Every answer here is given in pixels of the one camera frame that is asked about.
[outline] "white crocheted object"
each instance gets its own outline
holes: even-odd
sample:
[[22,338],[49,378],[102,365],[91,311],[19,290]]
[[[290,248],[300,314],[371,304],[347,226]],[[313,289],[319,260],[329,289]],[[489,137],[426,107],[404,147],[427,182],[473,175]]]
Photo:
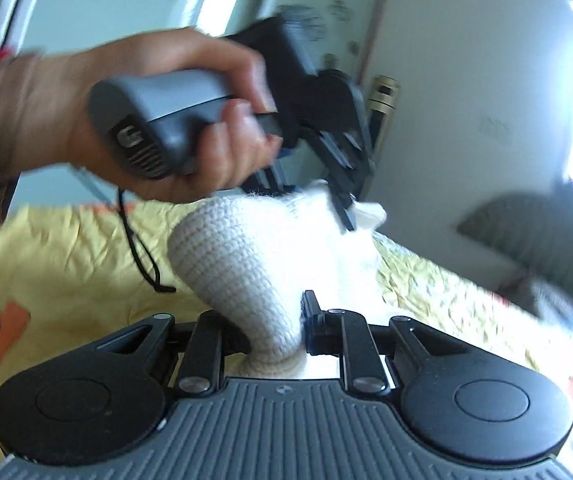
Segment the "white crocheted object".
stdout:
[[337,376],[336,358],[304,352],[304,290],[314,290],[324,310],[345,308],[369,322],[388,322],[372,240],[386,214],[379,204],[356,203],[354,210],[358,229],[348,232],[319,181],[284,198],[214,198],[173,230],[168,253],[177,277],[249,337],[252,352],[236,374]]

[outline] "black cord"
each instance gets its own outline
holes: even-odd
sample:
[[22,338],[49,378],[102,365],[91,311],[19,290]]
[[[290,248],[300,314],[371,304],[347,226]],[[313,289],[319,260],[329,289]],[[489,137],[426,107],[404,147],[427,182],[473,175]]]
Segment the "black cord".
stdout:
[[[95,185],[95,183],[89,178],[88,174],[84,172],[84,170],[80,170],[79,168],[74,169],[74,176],[80,181],[80,183],[86,187],[89,192],[95,196],[100,202],[103,202],[104,205],[111,209],[113,208],[113,204],[111,201],[106,197],[106,195]],[[126,209],[124,208],[124,189],[118,189],[118,215],[122,219],[122,225],[124,226],[124,233],[126,234],[126,241],[128,242],[128,246],[131,249],[131,255],[135,261],[135,266],[137,270],[140,271],[140,274],[146,280],[149,285],[153,287],[153,290],[156,292],[160,292],[161,294],[169,294],[172,292],[176,292],[176,288],[174,286],[163,285],[160,282],[161,275],[160,275],[160,268],[158,264],[155,263],[153,259],[153,254],[149,251],[149,248],[140,238],[140,235],[137,234],[133,229],[131,229],[131,225],[128,221],[128,216],[126,215]],[[144,268],[144,264],[142,263],[142,259],[140,255],[137,253],[137,248],[135,247],[135,240],[137,239],[140,242],[140,245],[144,249],[144,252],[151,260],[151,264],[153,265],[153,278],[149,275],[147,270]]]
[[[175,292],[176,288],[174,286],[163,285],[160,282],[161,279],[160,267],[158,267],[158,264],[155,263],[153,254],[151,254],[149,248],[142,241],[140,235],[135,231],[133,231],[131,229],[131,225],[129,225],[128,218],[126,216],[126,209],[124,208],[124,189],[118,189],[118,214],[122,219],[122,225],[124,225],[124,232],[126,233],[126,241],[128,242],[128,246],[131,249],[131,254],[133,255],[133,259],[135,260],[135,265],[137,266],[137,269],[140,271],[140,274],[147,281],[147,283],[153,287],[153,290],[155,290],[156,292],[160,292],[163,294]],[[137,249],[135,248],[135,240],[140,242],[140,245],[144,249],[144,252],[149,257],[149,260],[151,260],[151,265],[153,266],[154,278],[152,278],[144,268],[142,260],[140,259],[140,255],[137,253]]]

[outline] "wall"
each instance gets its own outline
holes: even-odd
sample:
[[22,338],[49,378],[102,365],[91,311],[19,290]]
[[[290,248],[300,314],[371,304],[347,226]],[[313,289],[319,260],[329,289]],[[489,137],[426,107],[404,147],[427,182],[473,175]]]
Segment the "wall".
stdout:
[[567,0],[388,0],[365,82],[402,92],[367,196],[382,231],[495,288],[513,264],[454,226],[512,190],[547,192],[573,123],[573,13]]

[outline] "brown vertical trim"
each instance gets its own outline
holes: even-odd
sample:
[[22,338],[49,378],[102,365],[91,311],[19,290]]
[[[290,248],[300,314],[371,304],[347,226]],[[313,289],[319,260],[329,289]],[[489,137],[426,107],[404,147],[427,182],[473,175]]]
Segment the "brown vertical trim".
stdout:
[[377,38],[377,33],[380,30],[380,26],[382,25],[382,20],[385,16],[386,6],[387,0],[375,0],[373,13],[371,15],[371,22],[369,23],[369,30],[367,31],[367,36],[365,38],[365,46],[362,49],[360,67],[356,76],[356,81],[359,85],[363,84],[363,79],[367,71],[367,67],[369,66],[369,62],[371,62],[375,40]]

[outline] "gray ribbed panel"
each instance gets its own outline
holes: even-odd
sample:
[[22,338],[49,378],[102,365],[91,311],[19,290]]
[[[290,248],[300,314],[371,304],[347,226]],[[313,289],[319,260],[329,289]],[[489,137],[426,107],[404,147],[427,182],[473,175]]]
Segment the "gray ribbed panel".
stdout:
[[348,396],[337,380],[230,380],[177,403],[133,452],[98,465],[48,467],[13,458],[0,480],[563,480],[553,460],[521,470],[452,464],[421,447],[385,404]]

